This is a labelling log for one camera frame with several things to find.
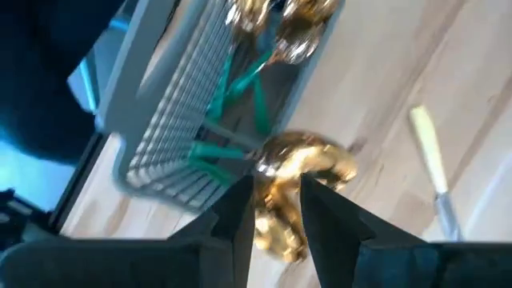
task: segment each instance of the green handle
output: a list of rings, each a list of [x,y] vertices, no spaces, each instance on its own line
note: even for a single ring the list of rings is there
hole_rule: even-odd
[[[265,93],[263,92],[262,80],[259,76],[254,78],[254,123],[256,130],[263,135],[269,135],[272,125],[269,120],[269,112],[266,107]]]
[[[217,87],[215,88],[214,97],[208,106],[206,116],[212,121],[217,122],[222,117],[222,107],[224,106],[224,98],[226,97],[227,79],[230,76],[231,63],[233,62],[234,52],[230,51],[227,55],[224,67],[222,68],[222,75],[218,80]]]
[[[272,51],[265,53],[261,56],[255,63],[249,66],[247,72],[245,72],[239,78],[236,78],[233,83],[231,83],[230,88],[227,91],[227,98],[230,101],[236,100],[239,98],[243,91],[245,91],[249,85],[254,81],[256,76],[258,76],[258,72],[263,68],[265,63],[272,56]]]
[[[215,144],[194,141],[190,148],[189,158],[232,158],[244,159],[244,151],[235,148],[220,147]]]

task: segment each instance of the wire rack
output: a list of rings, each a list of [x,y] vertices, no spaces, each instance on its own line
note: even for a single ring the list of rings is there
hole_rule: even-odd
[[[226,0],[186,1],[180,28],[154,68],[161,73],[141,85],[135,101],[110,101],[104,114],[114,121],[107,121],[104,129],[124,140],[114,167],[122,191],[200,212],[220,198],[234,180],[215,169],[214,163],[189,157],[194,139],[205,129],[206,110],[221,77],[231,35],[225,24]],[[297,86],[302,88],[290,83],[286,97]]]

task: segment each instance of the utensil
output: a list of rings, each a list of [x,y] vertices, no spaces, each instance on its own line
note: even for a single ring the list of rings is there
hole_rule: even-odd
[[[331,140],[305,131],[276,135],[250,158],[256,161],[256,245],[286,262],[303,259],[307,239],[294,200],[301,174],[310,173],[339,192],[357,173],[354,158]]]
[[[312,26],[303,19],[282,22],[275,39],[274,51],[265,53],[247,72],[234,80],[228,89],[227,97],[239,97],[266,66],[276,62],[296,65],[307,59],[318,47],[324,30],[323,24]]]
[[[340,0],[287,0],[282,17],[284,20],[304,18],[312,23],[324,22],[338,8]]]
[[[284,132],[269,138],[256,153],[255,169],[289,190],[298,190],[301,174],[311,173],[340,192],[358,171],[348,150],[312,132]]]
[[[256,130],[263,135],[269,135],[272,132],[272,125],[270,124],[270,116],[266,108],[265,92],[263,91],[263,84],[260,77],[254,79],[253,88],[253,101],[254,101],[254,124]]]
[[[208,108],[207,115],[209,119],[217,121],[222,116],[227,80],[230,76],[236,47],[245,38],[256,38],[263,31],[269,10],[270,0],[236,0],[232,2],[226,17],[226,25],[231,26],[233,37],[213,100]]]
[[[410,120],[418,138],[430,180],[434,185],[435,205],[443,233],[449,240],[461,241],[462,232],[451,203],[438,137],[432,119],[424,106],[417,106],[410,111]]]

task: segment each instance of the wooden countertop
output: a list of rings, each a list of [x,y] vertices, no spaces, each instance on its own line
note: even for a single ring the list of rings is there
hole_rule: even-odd
[[[347,0],[288,127],[347,146],[364,142],[359,176],[346,195],[413,234],[440,239],[433,191],[406,118],[412,105],[425,103],[468,232],[511,152],[511,27],[509,0]],[[62,232],[162,238],[191,220],[116,191],[110,171],[118,145],[110,137]],[[286,267],[253,253],[249,286],[318,286],[310,260]]]

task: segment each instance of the gold spoon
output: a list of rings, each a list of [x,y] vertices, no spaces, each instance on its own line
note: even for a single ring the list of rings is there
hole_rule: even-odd
[[[339,0],[287,0],[282,12],[283,19],[308,19],[312,23],[324,22],[338,8]]]
[[[282,22],[278,28],[274,51],[264,54],[247,72],[234,80],[228,89],[228,97],[236,98],[241,95],[265,66],[276,62],[299,64],[307,59],[317,49],[324,29],[322,23],[312,26],[310,22],[300,18]]]
[[[306,256],[307,239],[297,198],[302,173],[339,192],[357,173],[349,151],[311,132],[284,132],[252,153],[258,248],[286,262]]]
[[[236,43],[246,37],[260,34],[266,25],[270,0],[235,0],[228,12],[226,24],[233,29]]]

